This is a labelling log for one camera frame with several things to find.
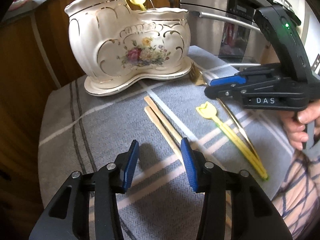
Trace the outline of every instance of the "gold trim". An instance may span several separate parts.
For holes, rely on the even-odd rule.
[[[120,44],[121,44],[121,42],[120,42],[118,39],[115,39],[115,40],[107,40],[107,41],[103,42],[103,43],[101,44],[101,46],[99,47],[98,52],[97,52],[97,63],[98,63],[98,57],[99,57],[100,49],[102,48],[102,46],[103,46],[104,44],[106,44],[106,43],[109,42],[109,41],[111,41],[113,44],[115,44],[115,42],[118,41],[118,42],[119,42],[119,44],[118,44],[119,46],[120,46]]]
[[[79,25],[78,20],[76,18],[71,19],[70,22],[69,22],[69,25],[73,20],[75,20],[77,22],[77,24],[78,24],[78,30],[79,30],[79,36],[80,36],[80,25]]]
[[[97,15],[93,15],[92,13],[86,13],[85,15],[92,15],[93,17],[95,17],[97,19],[98,28],[100,28],[99,19]]]
[[[92,70],[93,75],[99,80],[99,78],[97,77],[97,75],[94,73],[94,71]]]
[[[141,34],[143,34],[143,33],[152,33],[152,32],[156,32],[156,33],[158,33],[158,36],[160,36],[160,32],[158,32],[158,31],[142,32]],[[126,36],[126,37],[124,38],[124,40],[123,40],[123,44],[125,44],[125,39],[126,39],[126,38],[128,38],[128,37],[131,36],[131,35],[135,35],[135,34],[138,34],[138,35],[139,35],[139,32],[138,32],[138,33],[131,33],[131,34],[129,34],[128,36]]]
[[[167,26],[167,27],[169,27],[169,28],[172,28],[172,27],[175,27],[176,25],[181,25],[180,23],[176,23],[176,24],[174,24],[174,25],[172,25],[172,26],[169,26],[169,25],[167,25],[167,24],[164,24],[163,26]]]
[[[113,9],[113,8],[111,8],[111,7],[102,7],[102,8],[100,8],[100,9],[96,10],[96,14],[97,14],[99,11],[102,11],[103,9],[111,9],[111,10],[113,10],[113,11],[115,12],[115,14],[116,14],[116,18],[118,19],[118,14],[117,14],[116,10]]]
[[[181,48],[181,47],[176,47],[176,50],[178,50],[178,49],[181,49],[181,56],[180,56],[180,58],[179,58],[179,60],[182,58],[182,55],[183,55],[183,48]]]
[[[144,11],[144,12],[138,12],[138,14],[145,14],[145,13],[175,13],[175,14],[179,14],[179,13],[188,13],[188,11],[181,11],[181,12],[174,12],[174,11],[155,11],[155,10],[149,10],[149,11]]]
[[[131,36],[131,35],[135,35],[136,33],[131,33],[131,34],[129,34],[128,36],[126,36],[125,38],[124,38],[124,40],[123,40],[123,44],[125,44],[125,39],[126,38],[128,38],[129,36]]]
[[[73,15],[75,15],[75,14],[79,13],[79,12],[82,12],[82,11],[84,11],[84,10],[88,9],[88,8],[91,8],[91,7],[97,6],[97,5],[99,5],[99,4],[104,4],[104,3],[108,3],[108,2],[114,2],[114,1],[124,1],[124,0],[109,0],[109,1],[101,2],[101,3],[96,3],[96,4],[94,4],[94,5],[88,6],[88,7],[86,7],[86,8],[83,8],[83,9],[81,9],[81,10],[79,10],[79,11],[75,12],[74,14],[70,15],[70,16],[69,16],[69,18],[70,18],[70,17],[72,17]]]
[[[174,80],[174,79],[176,79],[176,78],[183,77],[183,76],[187,75],[187,74],[190,72],[191,67],[192,67],[192,65],[190,65],[190,67],[187,66],[187,67],[184,68],[182,71],[177,71],[176,73],[178,73],[178,74],[175,75],[175,76],[161,77],[160,79],[155,78],[155,76],[148,76],[148,74],[145,74],[145,76],[143,76],[143,77],[138,77],[138,78],[135,78],[135,79],[132,78],[133,80],[132,80],[132,79],[128,80],[128,82],[129,82],[129,81],[130,81],[130,82],[129,82],[128,84],[126,84],[124,87],[119,88],[119,89],[117,89],[117,90],[115,90],[115,91],[112,91],[111,93],[104,93],[104,94],[101,94],[101,93],[93,93],[93,92],[89,92],[88,90],[87,90],[87,92],[88,92],[89,94],[91,94],[91,95],[94,95],[94,96],[102,96],[102,95],[107,96],[108,94],[114,95],[114,94],[116,94],[116,93],[119,93],[119,92],[127,89],[127,88],[130,87],[133,83],[135,83],[135,82],[137,82],[137,81],[139,81],[139,80],[141,80],[141,79],[150,78],[150,79],[154,79],[154,80]],[[98,89],[100,89],[100,90],[111,90],[111,89],[114,89],[114,88],[98,88]]]
[[[121,5],[124,6],[128,10],[129,14],[131,14],[131,12],[130,12],[129,8],[127,7],[127,5],[119,4],[118,6],[121,6]]]
[[[153,32],[158,33],[158,36],[160,36],[160,32],[158,32],[158,31],[148,31],[148,32],[145,32],[145,33],[153,33]]]
[[[102,84],[102,83],[107,83],[107,82],[110,82],[110,81],[113,81],[113,80],[115,80],[114,78],[113,79],[110,79],[110,80],[107,80],[107,81],[99,81],[99,83],[100,84]]]
[[[103,73],[105,73],[105,72],[103,71],[102,67],[101,67],[101,64],[102,64],[103,62],[105,62],[105,60],[102,60],[102,61],[100,62],[99,67],[100,67],[101,71],[102,71]]]
[[[183,48],[184,48],[184,41],[183,41],[183,38],[182,38],[182,36],[181,36],[181,34],[180,34],[179,32],[177,32],[177,31],[166,31],[166,32],[163,34],[163,37],[164,37],[164,38],[165,38],[165,34],[166,34],[166,33],[170,33],[171,35],[174,34],[174,33],[179,34],[180,37],[181,37],[181,40],[182,40]]]
[[[155,22],[151,22],[151,23],[144,23],[144,24],[141,24],[141,23],[139,23],[139,24],[136,24],[136,25],[132,25],[132,26],[127,26],[127,27],[125,27],[121,32],[120,32],[120,38],[122,38],[122,33],[123,32],[125,32],[125,30],[127,29],[127,28],[130,28],[131,29],[131,34],[129,34],[128,36],[130,36],[130,35],[133,35],[133,34],[143,34],[143,33],[147,33],[147,32],[145,32],[144,30],[145,30],[145,25],[148,25],[149,26],[149,29],[150,29],[150,25],[151,24],[154,24],[156,27],[155,27],[155,32],[161,32],[163,29],[164,29],[164,27],[163,27],[163,25],[162,24],[158,24],[158,23],[155,23]],[[142,31],[141,32],[139,32],[138,31],[138,26],[142,26]],[[159,31],[157,31],[156,29],[157,29],[157,27],[158,26],[161,26],[161,30],[159,30]],[[135,27],[136,29],[137,29],[137,32],[133,32],[133,27]]]
[[[162,21],[162,22],[177,22],[177,21],[186,21],[187,19],[176,19],[176,20],[150,20],[150,21]]]

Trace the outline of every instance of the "ceramic base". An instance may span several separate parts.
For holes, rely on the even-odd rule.
[[[128,87],[133,85],[135,82],[143,78],[150,78],[155,80],[171,80],[171,79],[182,77],[189,73],[192,63],[193,63],[193,60],[191,58],[185,57],[184,62],[182,63],[183,67],[178,72],[175,72],[172,74],[163,74],[163,75],[143,73],[133,77],[132,79],[130,79],[129,81],[127,81],[121,86],[110,88],[110,89],[99,89],[95,87],[93,85],[94,82],[92,81],[92,79],[90,77],[87,77],[84,82],[84,88],[90,95],[93,95],[93,96],[97,96],[97,97],[110,96],[110,95],[120,93],[121,91],[127,89]]]

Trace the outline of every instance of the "metal screw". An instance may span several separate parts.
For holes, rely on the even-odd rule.
[[[108,169],[108,170],[113,170],[114,168],[116,168],[116,166],[117,166],[117,165],[115,165],[114,163],[109,163],[109,164],[107,165],[107,169]]]
[[[214,167],[214,164],[212,162],[206,162],[204,166],[208,169],[212,169]]]
[[[71,174],[71,177],[72,178],[77,178],[77,177],[79,177],[80,176],[80,172],[79,171],[74,171],[72,174]]]
[[[249,171],[241,170],[241,171],[240,171],[240,175],[241,175],[242,177],[249,177],[250,173],[249,173]]]

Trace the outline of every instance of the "finger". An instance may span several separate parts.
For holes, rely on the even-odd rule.
[[[320,127],[316,127],[315,128],[315,136],[316,136],[317,140],[319,138],[319,135],[320,135]]]
[[[308,134],[305,132],[287,133],[289,140],[296,142],[307,142]]]
[[[290,112],[290,111],[278,111],[278,114],[279,114],[281,119],[294,117],[294,112]]]
[[[315,120],[315,126],[320,127],[320,117]]]
[[[293,148],[295,148],[295,149],[297,149],[297,150],[299,150],[299,151],[302,151],[302,149],[303,149],[303,146],[302,146],[302,143],[301,143],[301,142],[290,141],[290,145],[291,145]]]
[[[288,133],[302,132],[305,129],[305,125],[297,122],[292,118],[286,118],[283,120],[284,129]]]
[[[320,116],[320,100],[312,102],[309,106],[298,113],[300,123],[306,124],[317,119]]]

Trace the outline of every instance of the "wooden chopstick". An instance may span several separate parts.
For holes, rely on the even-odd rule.
[[[182,154],[181,151],[179,150],[179,148],[177,147],[177,145],[173,142],[172,138],[170,137],[169,133],[166,131],[166,129],[163,127],[163,125],[161,124],[161,122],[159,121],[159,119],[163,122],[163,124],[167,127],[167,129],[172,133],[172,135],[174,136],[174,138],[180,143],[182,140],[181,135],[175,130],[175,128],[170,124],[170,122],[167,120],[167,118],[161,113],[161,111],[159,110],[159,108],[156,106],[156,104],[154,103],[154,101],[151,99],[151,97],[146,96],[144,98],[144,100],[146,101],[146,103],[149,105],[149,107],[145,107],[145,112],[147,113],[148,117],[150,118],[150,120],[156,125],[156,127],[159,129],[159,127],[161,127],[159,130],[160,132],[163,131],[164,134],[166,134],[166,137],[164,137],[166,140],[168,138],[168,140],[170,141],[169,145],[171,147],[171,149],[173,150],[173,152],[177,155],[177,157],[179,158],[179,160],[181,161],[181,163],[183,164],[183,159],[182,159]],[[231,206],[231,197],[230,195],[226,192],[226,200],[227,203]]]
[[[163,122],[164,126],[169,130],[169,132],[173,135],[173,137],[177,140],[177,142],[180,144],[182,137],[181,135],[175,130],[175,128],[170,124],[170,122],[167,120],[167,118],[161,113],[159,108],[156,106],[156,104],[153,102],[153,100],[146,96],[144,97],[144,100],[147,102],[147,104],[150,106],[150,108],[155,112],[156,116]]]
[[[171,149],[176,154],[176,156],[178,157],[178,159],[180,160],[180,162],[182,163],[182,165],[184,167],[183,158],[182,158],[182,154],[181,154],[180,149],[175,144],[175,142],[172,140],[172,138],[169,135],[169,133],[167,132],[167,130],[163,127],[163,125],[161,124],[161,122],[158,119],[158,117],[156,116],[156,114],[152,111],[150,106],[146,106],[144,108],[144,111],[146,112],[146,114],[150,118],[151,122],[153,122],[155,124],[155,126],[158,128],[158,130],[163,135],[164,139],[170,145]]]

